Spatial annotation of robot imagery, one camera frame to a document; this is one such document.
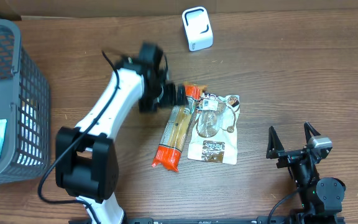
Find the gray bin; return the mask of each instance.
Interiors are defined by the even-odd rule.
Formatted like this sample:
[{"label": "gray bin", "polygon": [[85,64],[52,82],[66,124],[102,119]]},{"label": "gray bin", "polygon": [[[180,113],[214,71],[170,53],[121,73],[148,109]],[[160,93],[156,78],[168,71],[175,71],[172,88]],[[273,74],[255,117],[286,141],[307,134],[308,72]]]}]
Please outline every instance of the gray bin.
[{"label": "gray bin", "polygon": [[22,47],[19,28],[2,19],[0,119],[7,119],[0,184],[42,175],[50,162],[49,84]]}]

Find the wood grain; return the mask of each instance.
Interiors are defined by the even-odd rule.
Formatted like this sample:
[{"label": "wood grain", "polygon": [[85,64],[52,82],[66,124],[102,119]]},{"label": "wood grain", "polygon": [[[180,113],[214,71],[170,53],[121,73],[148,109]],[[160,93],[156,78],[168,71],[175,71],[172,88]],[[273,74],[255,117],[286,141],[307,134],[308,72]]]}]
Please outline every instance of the wood grain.
[{"label": "wood grain", "polygon": [[[302,125],[309,121],[334,143],[319,173],[346,183],[341,215],[358,223],[358,10],[215,14],[210,19],[214,45],[193,53],[180,16],[18,22],[24,47],[50,82],[52,141],[61,126],[73,127],[90,110],[108,84],[111,69],[101,49],[136,54],[143,40],[153,41],[166,52],[173,81],[240,95],[238,162],[188,160],[190,133],[179,173],[152,168],[170,110],[139,114],[134,106],[116,139],[116,195],[130,217],[267,215],[294,189],[287,170],[265,158],[268,128],[275,126],[288,150],[298,149],[305,143]],[[38,181],[0,185],[0,223],[86,217],[81,205],[42,203]],[[54,175],[44,192],[52,199],[69,198],[56,187]],[[299,207],[297,198],[277,214],[294,207]]]}]

